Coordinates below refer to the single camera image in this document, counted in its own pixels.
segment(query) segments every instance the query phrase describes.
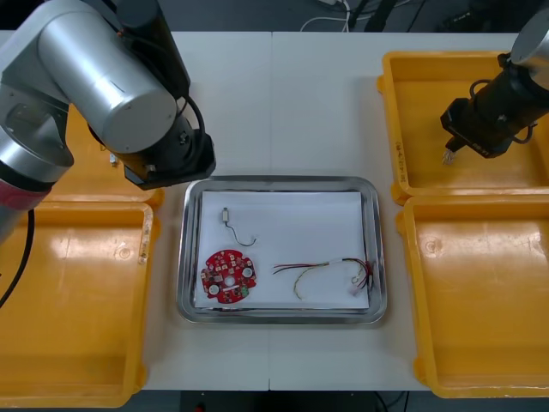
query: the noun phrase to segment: pink band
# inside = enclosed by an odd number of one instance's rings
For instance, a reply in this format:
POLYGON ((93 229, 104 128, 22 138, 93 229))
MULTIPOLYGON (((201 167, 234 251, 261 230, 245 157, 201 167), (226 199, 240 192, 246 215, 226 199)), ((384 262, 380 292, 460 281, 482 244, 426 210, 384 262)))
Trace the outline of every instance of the pink band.
POLYGON ((0 206, 14 210, 34 209, 50 191, 24 191, 0 180, 0 206))

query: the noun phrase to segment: table surface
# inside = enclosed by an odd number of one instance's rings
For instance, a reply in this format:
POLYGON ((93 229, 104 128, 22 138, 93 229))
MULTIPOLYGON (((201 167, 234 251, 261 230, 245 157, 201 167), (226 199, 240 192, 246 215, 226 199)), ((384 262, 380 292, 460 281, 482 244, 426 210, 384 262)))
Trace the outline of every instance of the table surface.
MULTIPOLYGON (((9 32, 0 33, 0 44, 9 32)), ((214 139, 215 174, 360 176, 377 188, 389 307, 373 325, 201 325, 177 313, 184 187, 159 210, 148 297, 146 389, 426 389, 391 200, 389 141, 376 80, 395 50, 505 50, 514 34, 174 33, 214 139)))

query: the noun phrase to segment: yellow bin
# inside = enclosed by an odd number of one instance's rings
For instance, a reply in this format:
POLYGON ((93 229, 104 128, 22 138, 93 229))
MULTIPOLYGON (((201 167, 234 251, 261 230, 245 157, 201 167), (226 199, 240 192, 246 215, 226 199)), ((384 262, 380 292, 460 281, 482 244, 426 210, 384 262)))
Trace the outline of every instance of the yellow bin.
POLYGON ((443 165, 451 135, 440 116, 455 98, 469 96, 471 83, 500 73, 498 54, 396 51, 383 57, 377 85, 385 104, 397 203, 413 196, 549 194, 547 116, 529 144, 512 144, 496 159, 463 148, 451 166, 443 165))
MULTIPOLYGON (((145 383, 142 345, 152 207, 71 107, 75 165, 36 209, 33 249, 0 310, 0 408, 117 407, 145 383)), ((24 220, 0 245, 0 294, 27 235, 24 220)))
POLYGON ((440 397, 549 397, 549 196, 413 197, 396 222, 418 380, 440 397))

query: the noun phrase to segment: circular pcb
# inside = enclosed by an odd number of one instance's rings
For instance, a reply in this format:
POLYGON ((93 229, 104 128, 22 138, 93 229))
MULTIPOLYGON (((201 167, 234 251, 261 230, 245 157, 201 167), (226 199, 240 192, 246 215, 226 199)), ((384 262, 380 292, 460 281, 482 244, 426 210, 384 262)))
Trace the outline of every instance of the circular pcb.
POLYGON ((256 286, 256 271, 251 260, 231 249, 210 256, 200 278, 204 292, 220 303, 236 303, 256 286))

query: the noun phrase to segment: tray rim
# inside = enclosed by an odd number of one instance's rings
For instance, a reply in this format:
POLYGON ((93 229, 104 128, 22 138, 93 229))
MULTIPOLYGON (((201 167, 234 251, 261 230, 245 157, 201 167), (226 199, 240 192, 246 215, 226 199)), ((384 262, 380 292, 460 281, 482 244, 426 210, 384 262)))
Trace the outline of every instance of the tray rim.
MULTIPOLYGON (((232 190, 232 191, 252 191, 252 189, 243 189, 232 190)), ((267 188, 263 188, 260 191, 272 191, 267 188)), ((190 184, 187 187, 184 198, 184 212, 182 220, 182 230, 181 230, 181 240, 179 244, 179 261, 178 261, 178 278, 176 283, 176 304, 178 307, 179 314, 184 317, 186 320, 192 323, 222 323, 222 324, 372 324, 377 322, 385 313, 387 308, 387 290, 386 290, 386 280, 385 280, 385 267, 384 267, 384 258, 383 258, 383 243, 382 243, 382 234, 381 234, 381 224, 379 219, 379 201, 377 198, 377 191, 374 186, 366 179, 356 178, 356 177, 326 177, 326 176, 278 176, 278 175, 251 175, 251 176, 216 176, 211 179, 201 180, 190 184), (356 185, 357 187, 362 187, 363 191, 359 191, 363 195, 363 227, 365 233, 365 239, 368 237, 368 233, 365 230, 366 228, 366 214, 371 215, 371 219, 368 220, 369 227, 373 227, 373 241, 370 244, 374 244, 373 247, 375 251, 375 263, 374 263, 374 289, 379 294, 379 305, 374 313, 368 318, 367 315, 370 315, 370 308, 367 310, 361 311, 362 314, 357 315, 358 310, 324 310, 325 312, 322 315, 314 315, 314 309, 258 309, 258 310, 240 310, 235 312, 223 312, 218 311, 215 315, 208 314, 198 314, 198 312, 205 312, 200 310, 193 310, 193 305, 191 304, 191 290, 187 291, 186 285, 194 284, 194 275, 195 272, 193 268, 197 260, 197 242, 196 235, 199 228, 199 215, 200 215, 200 200, 198 199, 197 194, 205 191, 203 186, 208 187, 208 185, 215 185, 219 183, 228 183, 228 184, 240 184, 240 185, 277 185, 277 184, 288 184, 288 185, 310 185, 310 184, 348 184, 356 185), (365 205, 364 195, 368 197, 369 202, 365 205)))

